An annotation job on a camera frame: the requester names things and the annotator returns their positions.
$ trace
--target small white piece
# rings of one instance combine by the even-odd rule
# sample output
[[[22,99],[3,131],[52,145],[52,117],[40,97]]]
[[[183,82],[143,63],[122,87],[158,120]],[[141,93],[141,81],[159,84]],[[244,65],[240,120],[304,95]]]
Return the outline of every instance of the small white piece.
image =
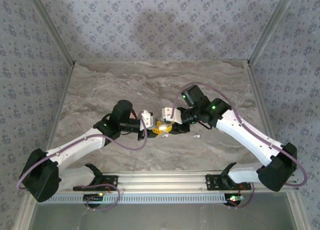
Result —
[[[173,121],[178,124],[182,124],[181,120],[181,111],[178,110],[177,108],[174,110],[174,116],[173,119],[171,119],[171,114],[172,114],[172,107],[165,107],[162,108],[162,118],[166,121]]]
[[[144,110],[141,113],[141,116],[142,116],[142,120],[145,123],[145,126],[146,126],[147,129],[153,127],[153,125],[154,125],[154,117],[151,116],[151,113],[149,113],[148,111]],[[140,124],[140,131],[142,131],[143,129],[144,129],[144,126],[141,123]]]

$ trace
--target yellow object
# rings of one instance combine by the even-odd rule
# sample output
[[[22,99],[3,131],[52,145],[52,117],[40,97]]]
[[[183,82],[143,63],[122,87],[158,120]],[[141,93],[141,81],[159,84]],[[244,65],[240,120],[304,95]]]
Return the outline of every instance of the yellow object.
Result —
[[[159,130],[159,126],[161,126],[161,125],[163,125],[162,122],[156,121],[156,126],[157,126],[157,128],[152,129],[152,132],[155,133],[155,134],[157,134],[157,135],[161,135],[161,134],[163,133],[163,131],[160,131],[160,130]],[[169,126],[165,131],[166,131],[167,133],[171,132],[171,131],[172,131],[172,125]]]

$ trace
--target cable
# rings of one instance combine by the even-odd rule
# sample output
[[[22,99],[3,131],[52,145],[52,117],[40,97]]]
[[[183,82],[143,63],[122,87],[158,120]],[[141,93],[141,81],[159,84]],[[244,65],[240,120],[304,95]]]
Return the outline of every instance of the cable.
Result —
[[[136,115],[136,112],[133,108],[131,108],[131,113],[133,114],[133,116],[135,117],[135,119],[138,119],[137,115]]]
[[[91,185],[91,186],[77,186],[77,187],[80,187],[80,188],[94,188],[94,187],[101,187],[101,186],[112,187],[113,189],[115,189],[117,191],[118,196],[117,196],[115,202],[111,206],[107,206],[107,207],[103,207],[103,208],[92,208],[92,207],[90,207],[89,206],[89,202],[92,200],[92,198],[94,198],[94,196],[89,197],[86,200],[86,203],[85,203],[85,205],[87,206],[87,208],[89,210],[93,210],[93,211],[109,210],[109,209],[115,207],[118,204],[118,202],[120,201],[120,190],[115,185],[112,185],[112,184],[103,183],[103,184],[97,184],[97,185]]]
[[[237,206],[237,205],[236,205],[234,202],[232,202],[232,201],[228,201],[228,200],[227,200],[227,202],[230,203],[230,204],[232,204],[232,205],[234,205],[235,208],[244,208],[244,207],[248,206],[248,205],[252,202],[252,200],[253,200],[253,198],[254,198],[254,196],[255,196],[255,186],[254,186],[255,184],[252,182],[251,185],[252,185],[252,192],[251,192],[251,195],[250,195],[249,200],[248,200],[245,204],[243,204],[243,205],[241,205],[241,206]]]
[[[86,141],[86,140],[88,140],[88,139],[90,139],[90,138],[93,138],[93,137],[103,137],[103,138],[105,138],[105,139],[107,139],[107,140],[109,140],[109,141],[117,144],[118,146],[120,146],[120,147],[122,147],[122,148],[124,148],[124,149],[126,149],[126,150],[130,150],[130,151],[138,151],[138,150],[143,149],[143,148],[145,147],[146,143],[147,143],[148,132],[147,132],[147,127],[146,127],[146,125],[145,125],[145,123],[144,123],[143,120],[141,121],[141,123],[142,123],[143,129],[144,129],[144,141],[143,141],[143,144],[142,144],[141,147],[138,147],[138,148],[126,147],[126,146],[123,146],[122,144],[116,142],[116,141],[113,140],[112,138],[110,138],[110,137],[108,137],[108,136],[105,136],[105,135],[102,135],[102,134],[93,134],[93,135],[90,135],[90,136],[86,136],[86,137],[84,137],[84,138],[81,138],[81,139],[79,139],[79,140],[71,143],[71,144],[68,145],[68,146],[65,146],[65,147],[62,148],[61,150],[59,150],[59,151],[57,151],[57,152],[55,152],[55,153],[53,153],[53,154],[51,154],[51,155],[49,155],[49,156],[41,159],[41,160],[38,161],[37,163],[35,163],[33,166],[31,166],[31,167],[21,176],[21,178],[19,179],[19,181],[18,181],[17,184],[16,184],[16,188],[17,188],[18,190],[25,190],[26,188],[25,188],[25,187],[20,187],[20,184],[22,183],[22,181],[28,176],[28,174],[29,174],[33,169],[35,169],[37,166],[39,166],[39,165],[42,164],[43,162],[49,160],[51,157],[54,157],[54,156],[56,156],[57,154],[61,154],[62,152],[68,150],[70,147],[73,147],[73,146],[77,145],[78,143],[83,142],[83,141]]]
[[[208,127],[206,125],[204,125],[202,122],[198,122],[201,126],[205,127],[206,129],[208,130],[211,130],[212,129],[212,126]]]
[[[253,131],[251,131],[250,128],[248,128],[245,124],[243,124],[238,112],[237,112],[237,109],[233,103],[232,100],[230,100],[224,93],[222,93],[220,90],[218,90],[217,88],[209,85],[209,84],[206,84],[206,83],[202,83],[202,82],[191,82],[191,83],[188,83],[184,86],[182,86],[182,88],[179,90],[179,92],[177,93],[175,99],[174,99],[174,103],[173,103],[173,107],[172,107],[172,114],[171,114],[171,119],[173,119],[174,115],[175,115],[175,108],[176,108],[176,104],[177,104],[177,101],[178,101],[178,97],[179,95],[189,86],[193,86],[193,85],[202,85],[202,86],[206,86],[216,92],[218,92],[220,95],[222,95],[226,101],[228,101],[228,103],[231,105],[231,109],[234,111],[234,114],[235,114],[235,117],[237,118],[239,124],[241,124],[245,130],[247,130],[247,132],[249,132],[252,136],[254,136],[256,139],[262,141],[263,143],[267,144],[267,145],[271,145],[270,142],[268,142],[267,140],[264,140],[262,137],[260,137],[259,135],[257,135],[256,133],[254,133]],[[303,186],[306,184],[307,180],[308,180],[308,175],[307,175],[307,172],[306,170],[304,169],[304,167],[301,165],[300,162],[298,162],[293,156],[291,156],[290,154],[288,154],[286,151],[282,150],[281,148],[277,147],[277,146],[272,146],[273,149],[281,152],[283,155],[287,156],[291,161],[293,161],[295,164],[297,164],[297,166],[301,169],[302,173],[303,173],[303,181],[299,184],[291,184],[291,183],[285,183],[285,185],[287,186],[292,186],[292,187],[300,187],[300,186]]]
[[[247,190],[245,189],[245,187],[244,187],[241,183],[239,183],[239,187],[242,188],[245,192],[247,191]]]

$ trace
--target wall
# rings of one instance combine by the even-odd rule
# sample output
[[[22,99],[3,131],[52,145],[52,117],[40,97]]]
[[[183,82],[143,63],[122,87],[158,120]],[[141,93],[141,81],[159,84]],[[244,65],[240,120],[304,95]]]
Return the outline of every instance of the wall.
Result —
[[[320,0],[292,0],[254,66],[277,138],[298,146],[308,172],[301,193],[315,229],[320,229],[319,53]]]
[[[75,61],[247,59],[278,0],[42,0]]]
[[[31,151],[46,147],[70,67],[29,0],[1,0],[0,11],[0,229],[11,229],[16,182]]]

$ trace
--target white object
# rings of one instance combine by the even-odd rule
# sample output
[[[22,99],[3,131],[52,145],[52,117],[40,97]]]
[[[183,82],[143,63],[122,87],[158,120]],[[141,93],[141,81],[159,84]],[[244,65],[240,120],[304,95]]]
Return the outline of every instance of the white object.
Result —
[[[151,116],[151,113],[144,110],[142,113],[141,113],[141,116],[142,116],[142,120],[143,122],[145,123],[145,126],[147,129],[150,129],[150,128],[153,128],[154,126],[154,117]],[[144,126],[143,124],[141,123],[140,124],[140,131],[142,131],[144,129]]]
[[[252,136],[249,132],[247,132],[247,130],[245,130],[237,121],[236,115],[233,110],[227,110],[222,117],[223,119],[217,121],[216,127],[219,130],[232,136],[235,140],[245,146],[256,156],[256,158],[258,158],[258,160],[264,166],[267,166],[271,162],[271,156],[277,156],[279,154],[279,151],[271,148],[269,145],[261,142],[260,140]],[[249,123],[247,123],[245,120],[241,120],[243,124],[245,124],[255,134],[267,140],[272,145],[282,148],[280,142],[270,139],[268,136],[264,135]]]
[[[181,111],[178,109],[174,110],[174,116],[171,118],[172,115],[172,107],[165,107],[162,108],[162,118],[166,121],[173,121],[178,124],[182,124],[181,120]]]
[[[74,186],[88,186],[94,177],[94,173],[86,166],[59,171],[61,182],[58,191],[73,189]]]
[[[228,176],[235,183],[242,182],[260,182],[258,178],[257,170],[262,167],[262,164],[251,163],[251,164],[236,164],[228,173]]]
[[[162,125],[159,126],[159,130],[160,130],[160,131],[166,131],[167,128],[168,128],[168,125],[167,125],[167,124],[162,124]]]

